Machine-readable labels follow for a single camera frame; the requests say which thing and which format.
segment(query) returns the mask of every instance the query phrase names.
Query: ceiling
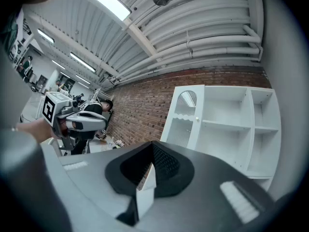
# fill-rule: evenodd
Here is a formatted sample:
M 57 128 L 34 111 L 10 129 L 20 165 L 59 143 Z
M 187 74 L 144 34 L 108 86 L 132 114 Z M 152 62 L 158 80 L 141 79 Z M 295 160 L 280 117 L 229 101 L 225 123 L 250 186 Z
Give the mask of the ceiling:
M 132 71 L 128 69 L 142 60 L 171 47 L 208 37 L 245 35 L 246 24 L 262 38 L 263 5 L 261 0 L 171 0 L 167 6 L 157 6 L 153 0 L 121 0 L 132 14 L 120 21 L 95 0 L 50 0 L 24 7 L 25 18 L 43 52 L 52 60 L 66 66 L 66 74 L 79 74 L 91 83 L 91 88 L 109 88 L 121 84 L 121 78 L 133 75 L 129 81 L 146 78 L 147 67 L 181 54 L 154 58 Z M 48 42 L 37 29 L 54 38 Z M 247 43 L 214 43 L 195 49 L 245 47 Z M 70 56 L 73 52 L 96 71 L 93 73 Z M 182 61 L 158 64 L 158 73 L 202 67 L 214 57 L 241 60 L 247 54 L 199 56 Z M 139 71 L 141 77 L 135 77 Z

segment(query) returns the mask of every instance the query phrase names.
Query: white cabinet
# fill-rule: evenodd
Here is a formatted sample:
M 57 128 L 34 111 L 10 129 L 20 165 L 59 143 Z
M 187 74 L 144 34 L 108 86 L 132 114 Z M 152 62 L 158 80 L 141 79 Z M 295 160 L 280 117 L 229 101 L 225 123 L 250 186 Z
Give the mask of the white cabinet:
M 268 189 L 281 144 L 276 93 L 253 87 L 176 87 L 161 141 L 220 158 Z

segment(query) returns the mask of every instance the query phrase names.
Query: ceiling light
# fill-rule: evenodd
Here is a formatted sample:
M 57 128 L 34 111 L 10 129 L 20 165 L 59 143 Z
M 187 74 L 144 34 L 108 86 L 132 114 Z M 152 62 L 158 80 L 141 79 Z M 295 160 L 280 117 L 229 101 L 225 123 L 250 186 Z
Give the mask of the ceiling light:
M 41 36 L 43 36 L 45 39 L 47 39 L 51 43 L 55 43 L 55 40 L 52 37 L 48 36 L 46 33 L 44 33 L 42 30 L 38 29 L 38 32 Z
M 56 65 L 60 66 L 60 67 L 63 68 L 64 70 L 66 69 L 66 68 L 64 68 L 63 66 L 61 66 L 60 64 L 58 64 L 58 63 L 55 62 L 55 61 L 53 61 L 53 63 L 55 63 Z
M 82 79 L 84 82 L 88 83 L 89 85 L 91 84 L 90 82 L 86 81 L 85 79 Z
M 89 70 L 91 70 L 92 72 L 95 72 L 96 70 L 94 68 L 92 68 L 89 64 L 87 64 L 85 61 L 81 60 L 79 57 L 77 57 L 74 53 L 70 53 L 71 57 L 76 59 L 77 61 L 79 61 L 82 65 L 84 65 L 85 67 L 87 67 Z
M 78 82 L 80 85 L 83 85 L 84 87 L 86 87 L 86 88 L 89 88 L 89 87 L 87 87 L 86 85 L 84 85 L 84 84 L 82 84 L 82 83 L 80 83 L 80 82 Z
M 123 5 L 122 2 L 120 2 L 119 0 L 97 0 L 97 1 L 103 4 L 122 21 L 131 14 L 131 11 L 125 5 Z
M 61 74 L 65 75 L 63 72 L 60 72 Z M 65 75 L 66 77 L 70 78 L 68 75 Z

